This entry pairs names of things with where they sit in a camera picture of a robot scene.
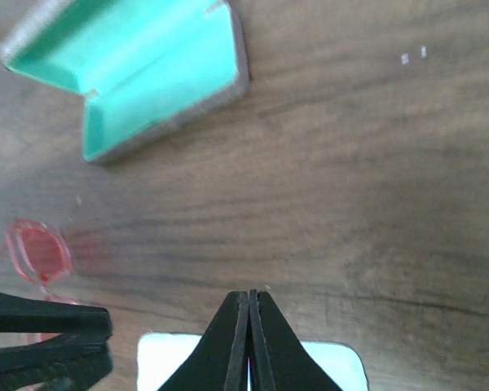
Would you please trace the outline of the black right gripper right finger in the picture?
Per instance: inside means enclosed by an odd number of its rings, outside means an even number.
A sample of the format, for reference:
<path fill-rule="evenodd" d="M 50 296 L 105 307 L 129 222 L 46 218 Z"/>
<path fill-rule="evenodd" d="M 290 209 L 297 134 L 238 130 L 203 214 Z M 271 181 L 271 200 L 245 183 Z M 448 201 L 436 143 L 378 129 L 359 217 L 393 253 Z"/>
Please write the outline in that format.
<path fill-rule="evenodd" d="M 341 388 L 304 350 L 268 292 L 249 292 L 248 342 L 252 390 Z"/>

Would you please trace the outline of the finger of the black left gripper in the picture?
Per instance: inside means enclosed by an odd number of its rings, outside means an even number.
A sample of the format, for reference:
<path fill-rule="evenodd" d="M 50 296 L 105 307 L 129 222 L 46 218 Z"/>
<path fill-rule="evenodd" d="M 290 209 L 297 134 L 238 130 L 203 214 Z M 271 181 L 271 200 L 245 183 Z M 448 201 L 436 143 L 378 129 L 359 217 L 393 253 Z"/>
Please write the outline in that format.
<path fill-rule="evenodd" d="M 109 338 L 105 308 L 38 301 L 0 292 L 0 332 L 93 334 Z"/>
<path fill-rule="evenodd" d="M 113 369 L 108 334 L 64 333 L 31 345 L 0 348 L 0 390 L 40 384 L 46 390 L 88 390 Z"/>

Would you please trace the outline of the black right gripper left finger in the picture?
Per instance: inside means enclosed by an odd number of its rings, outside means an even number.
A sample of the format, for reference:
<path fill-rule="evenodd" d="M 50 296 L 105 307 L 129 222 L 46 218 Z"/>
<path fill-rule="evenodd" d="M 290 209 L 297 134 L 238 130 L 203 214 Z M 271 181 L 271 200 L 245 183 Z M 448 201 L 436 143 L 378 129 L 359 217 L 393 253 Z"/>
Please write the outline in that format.
<path fill-rule="evenodd" d="M 161 390 L 248 388 L 249 294 L 229 292 L 199 343 Z"/>

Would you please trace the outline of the light blue cleaning cloth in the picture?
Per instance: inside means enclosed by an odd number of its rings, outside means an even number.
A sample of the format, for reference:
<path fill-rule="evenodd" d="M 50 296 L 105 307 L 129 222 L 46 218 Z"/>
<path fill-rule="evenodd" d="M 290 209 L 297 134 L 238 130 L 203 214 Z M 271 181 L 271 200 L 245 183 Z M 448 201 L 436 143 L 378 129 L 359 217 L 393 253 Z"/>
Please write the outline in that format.
<path fill-rule="evenodd" d="M 137 349 L 137 389 L 157 390 L 191 355 L 200 335 L 147 333 Z M 368 378 L 360 356 L 349 346 L 338 343 L 303 341 L 304 350 L 346 391 L 368 391 Z"/>

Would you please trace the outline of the red transparent sunglasses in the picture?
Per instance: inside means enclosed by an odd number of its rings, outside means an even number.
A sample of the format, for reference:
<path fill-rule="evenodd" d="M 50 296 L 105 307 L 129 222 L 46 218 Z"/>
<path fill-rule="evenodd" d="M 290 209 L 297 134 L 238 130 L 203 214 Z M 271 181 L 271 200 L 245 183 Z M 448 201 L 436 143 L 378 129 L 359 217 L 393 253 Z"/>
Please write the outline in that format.
<path fill-rule="evenodd" d="M 77 302 L 51 291 L 51 285 L 73 272 L 73 257 L 62 231 L 54 225 L 15 219 L 7 226 L 0 245 L 0 271 L 8 256 L 15 272 L 34 287 L 44 301 L 76 305 Z"/>

